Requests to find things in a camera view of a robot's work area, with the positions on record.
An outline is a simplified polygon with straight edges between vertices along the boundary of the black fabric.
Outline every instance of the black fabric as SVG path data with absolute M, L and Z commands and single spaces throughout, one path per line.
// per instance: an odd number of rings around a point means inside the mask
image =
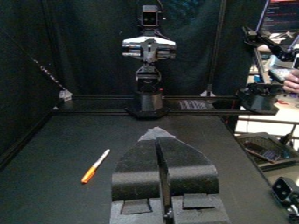
M 154 121 L 129 115 L 57 115 L 0 172 L 0 223 L 107 224 L 118 160 L 157 126 L 216 164 L 232 223 L 289 223 L 272 186 L 221 119 L 197 115 Z M 97 175 L 83 185 L 82 176 L 107 148 Z
M 139 1 L 139 5 L 157 1 Z M 221 3 L 228 2 L 217 59 L 214 92 L 236 94 L 245 86 L 252 51 L 242 26 L 257 27 L 265 0 L 162 1 L 167 20 L 162 33 L 177 42 L 177 59 L 158 62 L 166 95 L 201 94 L 208 89 Z M 133 94 L 138 59 L 122 56 L 125 39 L 138 37 L 137 1 L 50 1 L 63 60 L 63 77 L 81 95 Z
M 23 49 L 55 74 L 41 1 L 0 1 L 0 155 L 42 120 L 59 89 Z

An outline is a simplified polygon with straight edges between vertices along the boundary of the wire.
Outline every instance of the wire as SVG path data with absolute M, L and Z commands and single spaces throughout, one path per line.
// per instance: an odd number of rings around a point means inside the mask
M 25 50 L 23 46 L 17 42 L 14 37 L 9 34 L 9 32 L 0 28 L 0 32 L 13 40 L 18 48 L 23 51 L 23 53 L 29 56 L 29 58 L 33 60 L 33 62 L 38 65 L 38 67 L 42 69 L 42 72 L 51 78 L 51 80 L 55 82 L 55 84 L 61 87 L 61 90 L 67 90 L 67 88 L 61 84 L 58 79 L 51 74 L 50 70 L 46 69 L 46 67 L 39 63 L 39 61 L 34 58 L 34 56 Z

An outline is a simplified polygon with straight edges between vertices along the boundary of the black table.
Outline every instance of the black table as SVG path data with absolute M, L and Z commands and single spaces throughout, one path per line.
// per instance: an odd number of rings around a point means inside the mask
M 54 115 L 0 172 L 0 223 L 109 223 L 118 160 L 159 126 L 198 148 L 220 172 L 220 195 L 233 224 L 284 224 L 286 210 L 225 123 L 210 115 Z M 82 176 L 105 150 L 93 180 Z

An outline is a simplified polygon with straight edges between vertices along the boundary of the pen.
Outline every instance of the pen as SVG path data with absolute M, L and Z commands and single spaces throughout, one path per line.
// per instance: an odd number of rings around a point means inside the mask
M 103 160 L 106 159 L 109 153 L 110 153 L 110 150 L 106 150 L 106 152 L 101 156 L 98 162 L 90 167 L 90 169 L 81 181 L 82 184 L 87 184 L 90 182 L 90 179 L 93 178 L 94 174 L 97 173 L 97 169 L 99 168 L 99 165 L 102 164 Z

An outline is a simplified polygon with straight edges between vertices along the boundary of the black mount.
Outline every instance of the black mount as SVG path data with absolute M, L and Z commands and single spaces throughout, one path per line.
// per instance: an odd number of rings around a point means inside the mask
M 173 137 L 141 140 L 118 162 L 110 224 L 121 223 L 230 224 L 217 168 Z

